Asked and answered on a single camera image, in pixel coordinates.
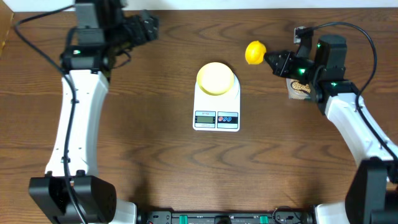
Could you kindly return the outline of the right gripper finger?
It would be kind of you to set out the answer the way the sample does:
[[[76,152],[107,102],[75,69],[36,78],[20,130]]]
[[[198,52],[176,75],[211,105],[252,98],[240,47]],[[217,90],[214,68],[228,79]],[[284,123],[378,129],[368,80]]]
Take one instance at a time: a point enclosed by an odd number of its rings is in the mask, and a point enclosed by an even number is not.
[[[281,51],[273,51],[273,52],[267,52],[264,55],[265,59],[278,59],[278,58],[287,58],[289,55],[290,51],[289,50],[281,50]]]
[[[264,60],[270,67],[275,67],[275,55],[265,55]]]

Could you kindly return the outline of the yellow measuring scoop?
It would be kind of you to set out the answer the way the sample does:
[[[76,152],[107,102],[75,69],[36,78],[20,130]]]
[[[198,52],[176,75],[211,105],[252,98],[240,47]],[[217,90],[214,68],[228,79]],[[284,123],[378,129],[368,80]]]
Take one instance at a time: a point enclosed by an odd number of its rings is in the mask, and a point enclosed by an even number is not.
[[[246,62],[250,65],[259,65],[264,61],[264,56],[267,52],[266,46],[258,41],[252,41],[245,51]]]

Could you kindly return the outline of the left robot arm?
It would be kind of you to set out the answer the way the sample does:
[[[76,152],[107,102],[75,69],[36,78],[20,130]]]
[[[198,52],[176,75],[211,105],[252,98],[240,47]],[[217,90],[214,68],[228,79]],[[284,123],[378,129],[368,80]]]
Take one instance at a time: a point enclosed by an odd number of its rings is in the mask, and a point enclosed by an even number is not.
[[[57,137],[44,175],[30,179],[29,195],[52,223],[142,223],[136,205],[98,177],[97,138],[116,57],[156,40],[159,20],[146,10],[127,17],[119,6],[77,3],[75,10],[78,25],[57,66],[63,88]]]

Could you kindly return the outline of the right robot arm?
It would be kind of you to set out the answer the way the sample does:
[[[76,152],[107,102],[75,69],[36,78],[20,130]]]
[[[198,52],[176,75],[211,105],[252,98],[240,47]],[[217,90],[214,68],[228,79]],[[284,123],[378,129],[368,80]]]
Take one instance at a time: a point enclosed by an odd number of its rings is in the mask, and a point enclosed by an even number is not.
[[[385,135],[358,95],[355,84],[344,78],[346,40],[323,35],[315,59],[287,50],[264,53],[274,75],[307,84],[310,99],[331,121],[358,166],[343,202],[315,206],[315,223],[397,223],[397,146]]]

